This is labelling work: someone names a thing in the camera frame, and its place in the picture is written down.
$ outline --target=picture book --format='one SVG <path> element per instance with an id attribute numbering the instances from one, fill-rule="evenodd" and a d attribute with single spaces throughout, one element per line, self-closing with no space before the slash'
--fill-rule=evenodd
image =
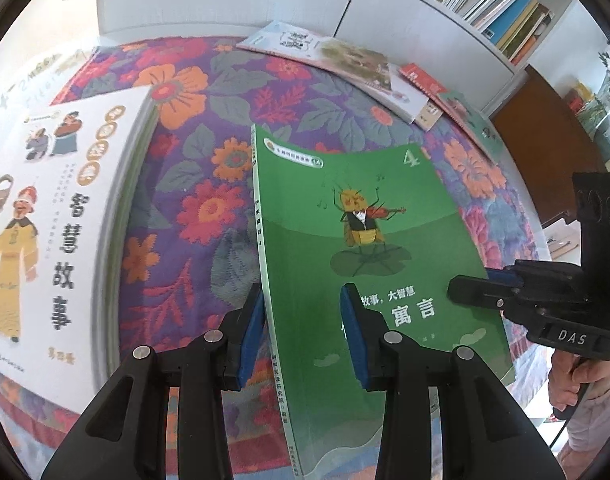
<path id="1" fill-rule="evenodd" d="M 253 126 L 256 233 L 272 362 L 293 471 L 320 479 L 373 444 L 384 394 L 355 379 L 339 292 L 422 346 L 470 345 L 514 380 L 501 316 L 451 303 L 457 274 L 485 276 L 457 208 L 415 144 L 318 153 Z"/>
<path id="2" fill-rule="evenodd" d="M 118 360 L 107 273 L 156 118 L 132 88 L 35 109 L 0 146 L 0 372 L 76 413 Z"/>
<path id="3" fill-rule="evenodd" d="M 387 62 L 382 54 L 358 48 L 348 43 L 323 38 L 304 28 L 293 27 L 287 23 L 272 22 L 266 28 L 247 38 L 240 43 L 241 48 L 256 50 L 258 52 L 276 54 L 288 57 L 312 66 L 323 68 L 336 73 L 350 83 L 354 84 L 383 106 L 389 108 L 407 123 L 413 123 L 427 106 L 429 100 L 426 95 L 415 88 L 411 88 L 399 73 L 399 67 Z M 332 64 L 322 60 L 322 52 L 328 48 L 336 49 L 335 52 L 342 53 L 339 56 L 347 56 L 347 63 Z M 368 66 L 378 65 L 378 76 L 368 75 L 358 77 L 356 73 L 349 73 L 349 63 L 356 63 L 355 68 L 369 70 Z"/>
<path id="4" fill-rule="evenodd" d="M 300 61 L 391 92 L 389 65 L 383 54 L 305 28 L 273 21 L 237 46 Z"/>
<path id="5" fill-rule="evenodd" d="M 489 118 L 467 103 L 463 94 L 445 88 L 418 65 L 405 65 L 400 72 L 447 113 L 491 162 L 498 163 L 504 143 Z"/>

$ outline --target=metal screw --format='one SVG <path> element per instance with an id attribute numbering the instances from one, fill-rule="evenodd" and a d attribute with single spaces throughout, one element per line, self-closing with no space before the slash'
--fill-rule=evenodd
<path id="1" fill-rule="evenodd" d="M 386 332 L 383 339 L 390 345 L 396 345 L 403 340 L 403 336 L 392 330 L 390 332 Z"/>
<path id="2" fill-rule="evenodd" d="M 223 339 L 223 332 L 220 330 L 208 330 L 203 336 L 208 343 L 218 343 Z"/>
<path id="3" fill-rule="evenodd" d="M 132 355 L 136 359 L 145 359 L 148 355 L 150 355 L 150 347 L 149 346 L 137 346 L 132 352 Z"/>
<path id="4" fill-rule="evenodd" d="M 465 361 L 469 361 L 474 357 L 474 351 L 469 346 L 459 346 L 456 355 Z"/>

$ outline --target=blue gripper pad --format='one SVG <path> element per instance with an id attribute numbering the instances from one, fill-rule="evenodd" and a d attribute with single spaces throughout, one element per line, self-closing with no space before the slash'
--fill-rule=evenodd
<path id="1" fill-rule="evenodd" d="M 254 303 L 254 310 L 249 318 L 249 324 L 243 341 L 240 345 L 240 367 L 237 379 L 241 387 L 244 387 L 252 377 L 254 372 L 254 365 L 256 363 L 256 356 L 258 355 L 258 348 L 261 344 L 261 337 L 263 336 L 263 325 L 264 316 L 263 311 L 265 310 L 265 300 L 263 299 L 263 291 L 258 291 L 258 296 Z"/>
<path id="2" fill-rule="evenodd" d="M 367 368 L 367 345 L 363 337 L 363 332 L 356 319 L 356 313 L 352 306 L 347 285 L 341 287 L 340 294 L 341 319 L 345 328 L 345 338 L 349 346 L 349 353 L 352 357 L 354 375 L 364 389 L 369 384 L 369 372 Z"/>
<path id="3" fill-rule="evenodd" d="M 490 282 L 500 283 L 501 285 L 506 286 L 517 286 L 518 288 L 521 288 L 524 285 L 522 278 L 511 270 L 488 268 L 485 268 L 485 270 L 487 271 L 487 279 Z"/>

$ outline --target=cricket illustration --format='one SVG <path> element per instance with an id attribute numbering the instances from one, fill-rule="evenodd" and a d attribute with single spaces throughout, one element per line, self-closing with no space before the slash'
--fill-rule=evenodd
<path id="1" fill-rule="evenodd" d="M 385 245 L 385 237 L 379 229 L 376 220 L 389 220 L 394 218 L 397 213 L 404 213 L 405 208 L 387 209 L 379 197 L 379 188 L 376 188 L 376 201 L 368 204 L 360 190 L 343 189 L 339 192 L 341 205 L 336 203 L 336 189 L 334 193 L 334 205 L 343 215 L 343 231 L 345 234 L 345 243 L 348 247 L 358 246 L 359 253 L 362 254 L 362 246 L 370 245 L 376 242 L 383 244 L 384 251 L 387 251 Z"/>

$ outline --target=cartoon man illustration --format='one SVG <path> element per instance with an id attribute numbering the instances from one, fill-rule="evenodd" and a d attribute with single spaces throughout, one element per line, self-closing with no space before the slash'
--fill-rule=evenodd
<path id="1" fill-rule="evenodd" d="M 78 117 L 78 112 L 70 112 L 63 118 L 63 122 L 54 132 L 55 141 L 50 156 L 76 152 L 76 133 L 83 125 Z"/>
<path id="2" fill-rule="evenodd" d="M 27 217 L 35 204 L 36 188 L 23 188 L 13 203 L 13 219 L 0 234 L 0 333 L 15 343 L 20 337 L 21 258 L 26 282 L 36 279 L 38 231 Z"/>
<path id="3" fill-rule="evenodd" d="M 45 128 L 41 128 L 34 134 L 29 136 L 26 150 L 30 150 L 26 155 L 26 160 L 41 160 L 47 152 L 47 145 L 50 139 L 45 134 Z"/>

